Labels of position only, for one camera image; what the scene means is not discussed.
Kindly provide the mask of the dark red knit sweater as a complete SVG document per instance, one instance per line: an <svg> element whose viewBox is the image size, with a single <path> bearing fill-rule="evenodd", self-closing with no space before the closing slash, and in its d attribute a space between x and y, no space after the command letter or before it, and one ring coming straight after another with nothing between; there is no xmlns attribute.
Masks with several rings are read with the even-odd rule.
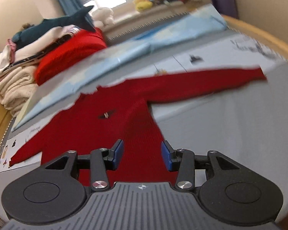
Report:
<svg viewBox="0 0 288 230"><path fill-rule="evenodd" d="M183 72L125 80L81 94L74 105L56 114L10 159L11 166L36 154L47 163L75 150L79 155L110 148L123 140L124 153L116 171L108 171L110 183L170 182L161 155L163 135L151 115L150 105L172 103L234 89L265 80L260 68Z"/></svg>

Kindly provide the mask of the cream folded blanket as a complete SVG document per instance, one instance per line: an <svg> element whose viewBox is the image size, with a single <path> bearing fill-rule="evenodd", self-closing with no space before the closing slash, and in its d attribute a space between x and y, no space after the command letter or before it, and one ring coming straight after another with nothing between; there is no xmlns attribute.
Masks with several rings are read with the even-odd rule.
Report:
<svg viewBox="0 0 288 230"><path fill-rule="evenodd" d="M17 67L0 81L0 104L16 117L26 101L35 93L36 65Z"/></svg>

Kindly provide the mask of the printed deer bed sheet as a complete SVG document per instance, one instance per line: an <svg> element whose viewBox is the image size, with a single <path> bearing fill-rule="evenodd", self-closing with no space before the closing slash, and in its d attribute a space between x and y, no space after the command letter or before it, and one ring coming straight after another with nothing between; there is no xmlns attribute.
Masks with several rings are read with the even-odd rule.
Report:
<svg viewBox="0 0 288 230"><path fill-rule="evenodd" d="M117 67L107 65L91 67L93 80L80 88L75 83L60 85L52 92L51 97L43 97L39 105L42 111L33 118L17 117L12 120L0 145L0 172L9 170L11 157L56 114L67 110L75 104L80 94L90 94L97 85L113 86L126 79L150 77L165 72L167 74L214 70L225 68L250 69L260 67L264 73L274 69L286 59L262 44L261 42L241 33L223 32L218 37L209 36L199 39L181 53L166 56L164 51L146 56L133 62Z"/></svg>

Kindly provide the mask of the light blue folded sheet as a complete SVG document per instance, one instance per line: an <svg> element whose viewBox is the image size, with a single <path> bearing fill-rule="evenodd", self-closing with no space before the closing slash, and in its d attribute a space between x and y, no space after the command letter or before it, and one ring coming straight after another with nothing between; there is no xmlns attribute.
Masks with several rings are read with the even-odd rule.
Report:
<svg viewBox="0 0 288 230"><path fill-rule="evenodd" d="M157 26L123 43L103 49L39 86L16 117L13 130L59 101L77 93L90 82L139 57L192 39L226 30L227 22L211 4L182 18Z"/></svg>

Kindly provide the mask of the white folded bedding stack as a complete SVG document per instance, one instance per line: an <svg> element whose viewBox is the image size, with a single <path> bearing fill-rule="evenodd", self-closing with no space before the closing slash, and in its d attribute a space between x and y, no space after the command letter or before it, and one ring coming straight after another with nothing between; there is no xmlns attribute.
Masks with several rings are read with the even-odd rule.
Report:
<svg viewBox="0 0 288 230"><path fill-rule="evenodd" d="M79 31L75 25L57 26L19 50L16 50L16 44L9 40L0 53L0 77L19 66L39 63L47 53L71 39Z"/></svg>

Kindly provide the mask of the bright red folded blanket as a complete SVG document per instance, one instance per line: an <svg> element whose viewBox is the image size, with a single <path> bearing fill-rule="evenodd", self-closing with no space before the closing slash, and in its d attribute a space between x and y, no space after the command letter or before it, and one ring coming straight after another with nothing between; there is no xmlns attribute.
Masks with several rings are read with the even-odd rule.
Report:
<svg viewBox="0 0 288 230"><path fill-rule="evenodd" d="M37 85L44 84L57 74L105 48L107 44L102 30L99 28L96 28L95 32L80 30L42 58L35 71Z"/></svg>

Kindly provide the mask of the dark teal shark plush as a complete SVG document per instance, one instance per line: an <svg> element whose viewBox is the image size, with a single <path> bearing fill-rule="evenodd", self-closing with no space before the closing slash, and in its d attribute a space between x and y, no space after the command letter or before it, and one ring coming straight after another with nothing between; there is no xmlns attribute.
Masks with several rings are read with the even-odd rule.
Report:
<svg viewBox="0 0 288 230"><path fill-rule="evenodd" d="M71 16L63 16L53 19L43 19L40 24L30 26L17 32L11 39L16 45L16 50L19 50L38 38L43 36L49 30L55 27L65 27L75 25L80 29L95 32L93 19L89 16L89 12L94 8L94 5L83 7Z"/></svg>

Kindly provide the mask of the white sheep plush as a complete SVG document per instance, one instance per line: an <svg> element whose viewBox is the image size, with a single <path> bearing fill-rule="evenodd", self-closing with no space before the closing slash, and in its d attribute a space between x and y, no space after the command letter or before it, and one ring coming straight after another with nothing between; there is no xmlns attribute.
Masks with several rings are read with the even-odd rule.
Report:
<svg viewBox="0 0 288 230"><path fill-rule="evenodd" d="M94 27L103 29L114 24L114 12L111 8L99 8L91 14Z"/></svg>

